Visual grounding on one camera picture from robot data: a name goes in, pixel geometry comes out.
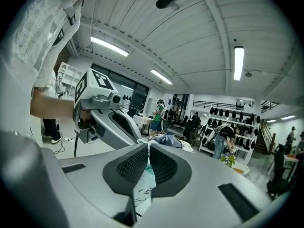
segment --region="ceiling light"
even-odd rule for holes
[[[124,86],[124,85],[122,85],[122,87],[127,88],[127,89],[130,89],[130,90],[133,90],[133,89],[131,89],[131,88],[127,87],[127,86]]]
[[[244,48],[234,47],[234,80],[239,81],[241,79],[243,62],[244,62]]]
[[[286,117],[283,117],[281,118],[282,120],[287,120],[287,119],[291,119],[291,118],[294,118],[295,116],[294,115],[291,115],[291,116],[286,116]]]
[[[126,51],[124,51],[124,50],[121,50],[121,49],[119,49],[118,47],[113,46],[113,45],[111,45],[110,43],[107,43],[107,42],[105,42],[105,41],[103,41],[103,40],[97,39],[97,38],[95,38],[95,37],[93,37],[93,36],[91,36],[91,41],[92,41],[92,42],[95,42],[95,43],[97,43],[97,44],[99,44],[99,45],[102,45],[102,46],[104,46],[104,47],[106,47],[106,48],[109,48],[109,49],[111,49],[111,50],[113,50],[113,51],[115,51],[115,52],[118,52],[118,53],[120,53],[121,55],[123,55],[123,56],[125,56],[125,57],[129,54],[128,52],[126,52]]]
[[[167,84],[172,85],[172,83],[166,79],[163,75],[161,75],[159,72],[156,72],[154,69],[151,70],[151,73],[155,74],[157,77],[161,78],[163,81],[165,81]]]

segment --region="floor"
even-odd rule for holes
[[[75,142],[75,132],[74,132],[74,122],[73,120],[61,120],[60,121],[60,132],[63,136],[63,140],[72,139],[71,142],[63,141],[62,145],[64,147],[63,152],[59,152],[56,154],[57,159],[66,159],[74,157],[74,142]],[[181,133],[183,129],[174,128],[171,129],[171,132]],[[51,144],[49,138],[43,137],[44,147],[53,150],[54,152],[63,150],[61,147],[61,142],[56,144]],[[87,156],[94,155],[104,152],[113,151],[114,148],[107,145],[103,141],[97,139],[93,143],[83,144],[81,140],[78,141],[77,147],[77,157],[79,156]],[[245,176],[247,179],[252,181],[259,189],[263,192],[267,192],[266,184],[269,180],[269,176],[267,176],[268,169],[273,161],[273,155],[268,156],[264,154],[260,154],[257,152],[253,152],[252,157],[249,161],[248,167],[250,168],[250,172]]]

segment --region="white floor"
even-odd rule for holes
[[[72,119],[60,120],[59,126],[60,126],[60,133],[63,136],[63,140],[65,140],[66,138],[68,139],[74,138],[73,140],[75,142],[76,133],[74,132],[75,123],[73,122],[73,120]],[[52,144],[50,138],[42,137],[42,140],[43,140],[43,147],[49,148],[54,152],[58,151],[61,148],[61,141],[59,141],[56,144]],[[74,142],[63,142],[62,145],[64,146],[65,151],[56,154],[57,159],[73,158]],[[113,150],[115,149],[110,147],[100,139],[95,140],[93,143],[87,143],[87,144],[82,143],[81,140],[78,139],[76,156],[79,157],[79,156],[100,154]]]

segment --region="person in green shirt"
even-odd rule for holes
[[[163,100],[159,100],[157,102],[157,108],[156,112],[154,113],[155,116],[153,118],[153,123],[151,125],[151,137],[153,137],[155,134],[159,133],[162,131],[162,118],[161,118],[161,113],[162,110],[164,109],[164,102]]]

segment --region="person in gray shirt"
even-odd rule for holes
[[[293,126],[291,128],[291,132],[289,133],[289,135],[286,138],[286,154],[289,154],[293,145],[293,140],[295,140],[295,127]]]

